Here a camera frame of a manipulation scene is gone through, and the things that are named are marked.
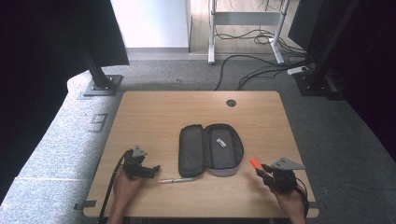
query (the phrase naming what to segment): power strip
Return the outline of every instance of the power strip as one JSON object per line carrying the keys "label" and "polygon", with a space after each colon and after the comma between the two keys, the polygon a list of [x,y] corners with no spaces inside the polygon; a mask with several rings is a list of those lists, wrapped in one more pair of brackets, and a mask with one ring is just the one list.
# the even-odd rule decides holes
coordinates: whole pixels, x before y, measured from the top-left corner
{"label": "power strip", "polygon": [[288,75],[294,75],[297,73],[302,73],[302,72],[306,72],[309,69],[305,66],[301,66],[301,67],[296,67],[296,68],[291,68],[288,70]]}

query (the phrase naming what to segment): white wall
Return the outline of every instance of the white wall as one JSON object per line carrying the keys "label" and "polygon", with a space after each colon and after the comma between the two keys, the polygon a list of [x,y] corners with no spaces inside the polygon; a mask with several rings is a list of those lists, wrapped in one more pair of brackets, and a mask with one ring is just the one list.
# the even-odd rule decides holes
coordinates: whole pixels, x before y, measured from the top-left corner
{"label": "white wall", "polygon": [[187,48],[190,0],[111,0],[125,48]]}

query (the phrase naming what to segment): orange marker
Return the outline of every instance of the orange marker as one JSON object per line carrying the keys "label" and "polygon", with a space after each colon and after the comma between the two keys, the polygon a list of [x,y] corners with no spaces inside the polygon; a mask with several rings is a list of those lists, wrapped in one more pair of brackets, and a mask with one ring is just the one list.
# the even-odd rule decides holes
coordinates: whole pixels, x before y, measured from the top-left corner
{"label": "orange marker", "polygon": [[254,168],[256,168],[256,169],[258,169],[258,170],[261,170],[261,171],[264,171],[264,169],[262,168],[262,165],[257,161],[256,158],[250,159],[250,164],[251,164]]}

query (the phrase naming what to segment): wooden floor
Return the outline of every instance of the wooden floor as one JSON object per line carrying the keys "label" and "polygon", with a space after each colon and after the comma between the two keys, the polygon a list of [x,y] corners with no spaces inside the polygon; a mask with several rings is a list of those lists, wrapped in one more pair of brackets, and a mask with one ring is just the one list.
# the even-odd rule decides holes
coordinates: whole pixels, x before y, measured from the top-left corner
{"label": "wooden floor", "polygon": [[[218,0],[217,11],[279,11],[282,0]],[[297,47],[295,43],[288,39],[289,29],[297,9],[299,0],[290,0],[288,14],[285,19],[281,37],[288,45]],[[210,34],[209,24],[209,0],[191,0],[191,54],[207,54],[208,41]],[[218,34],[244,35],[250,31],[258,30],[259,26],[217,26]],[[275,32],[275,27],[262,26],[262,30]],[[254,32],[249,36],[256,36],[259,32]],[[253,39],[215,39],[216,54],[235,54],[235,53],[272,53],[269,45],[255,44]]]}

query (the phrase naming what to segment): hand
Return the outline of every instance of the hand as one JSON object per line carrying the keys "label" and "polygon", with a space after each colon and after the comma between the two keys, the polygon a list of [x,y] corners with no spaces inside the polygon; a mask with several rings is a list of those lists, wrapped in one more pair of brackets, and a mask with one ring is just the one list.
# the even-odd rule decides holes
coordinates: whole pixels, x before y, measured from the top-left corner
{"label": "hand", "polygon": [[122,223],[125,208],[134,196],[136,196],[142,182],[143,178],[130,180],[122,169],[122,166],[119,168],[113,186],[114,202],[111,206],[107,224]]}
{"label": "hand", "polygon": [[279,193],[274,189],[270,189],[275,194],[279,207],[288,216],[293,224],[305,224],[304,203],[301,195],[293,190],[290,193]]}

